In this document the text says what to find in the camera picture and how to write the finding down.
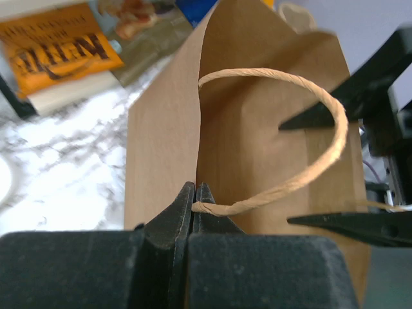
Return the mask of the brown paper bag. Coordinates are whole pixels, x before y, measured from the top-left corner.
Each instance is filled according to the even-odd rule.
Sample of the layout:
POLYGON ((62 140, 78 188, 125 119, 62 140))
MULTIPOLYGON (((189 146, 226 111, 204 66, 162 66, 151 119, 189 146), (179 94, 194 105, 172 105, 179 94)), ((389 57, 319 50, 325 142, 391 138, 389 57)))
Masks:
MULTIPOLYGON (((331 96, 348 76, 334 34, 296 33, 261 1, 217 2, 129 110, 125 228, 149 223, 187 182, 191 212, 232 220, 300 194, 309 209, 289 217, 362 209, 359 130, 331 96), (333 127, 279 129, 318 102, 333 127)), ((370 247, 288 225, 337 244, 358 302, 370 247)))

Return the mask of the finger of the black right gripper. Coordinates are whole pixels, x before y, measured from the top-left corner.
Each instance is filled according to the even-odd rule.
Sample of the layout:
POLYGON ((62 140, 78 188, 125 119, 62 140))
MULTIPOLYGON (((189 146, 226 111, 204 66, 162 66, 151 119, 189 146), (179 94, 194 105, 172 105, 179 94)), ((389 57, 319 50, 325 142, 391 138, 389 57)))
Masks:
MULTIPOLYGON (((397 28, 387 41, 331 92, 352 122, 372 114, 396 79, 411 64, 411 25, 397 28)), ((321 102, 284 121, 280 130, 333 127, 332 113, 321 102)))
POLYGON ((411 247, 411 212, 336 212, 290 217, 289 224, 317 227, 378 247, 411 247))

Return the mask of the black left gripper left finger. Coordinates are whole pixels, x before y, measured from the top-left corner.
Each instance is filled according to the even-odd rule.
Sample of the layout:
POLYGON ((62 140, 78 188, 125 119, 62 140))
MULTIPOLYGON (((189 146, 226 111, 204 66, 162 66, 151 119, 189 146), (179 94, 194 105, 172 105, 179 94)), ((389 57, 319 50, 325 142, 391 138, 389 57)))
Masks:
POLYGON ((1 238, 2 308, 183 308, 195 188, 133 230, 1 238))

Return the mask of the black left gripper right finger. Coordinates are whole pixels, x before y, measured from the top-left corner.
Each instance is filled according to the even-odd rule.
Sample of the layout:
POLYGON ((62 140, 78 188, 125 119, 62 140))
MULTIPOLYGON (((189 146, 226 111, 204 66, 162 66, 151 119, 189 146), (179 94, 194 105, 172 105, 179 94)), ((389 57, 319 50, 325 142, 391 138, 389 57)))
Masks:
POLYGON ((232 220, 191 213, 189 308, 357 308, 337 244, 286 219, 305 214, 307 194, 232 220))

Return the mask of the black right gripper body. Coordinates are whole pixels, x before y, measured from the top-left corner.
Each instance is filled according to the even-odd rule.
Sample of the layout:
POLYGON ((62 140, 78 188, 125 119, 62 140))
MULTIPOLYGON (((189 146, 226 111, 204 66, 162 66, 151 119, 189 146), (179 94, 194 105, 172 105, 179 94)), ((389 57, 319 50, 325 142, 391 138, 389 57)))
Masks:
POLYGON ((399 205, 411 204, 411 107, 397 107, 391 76, 371 79, 366 86, 363 125, 370 155, 381 157, 386 177, 399 205))

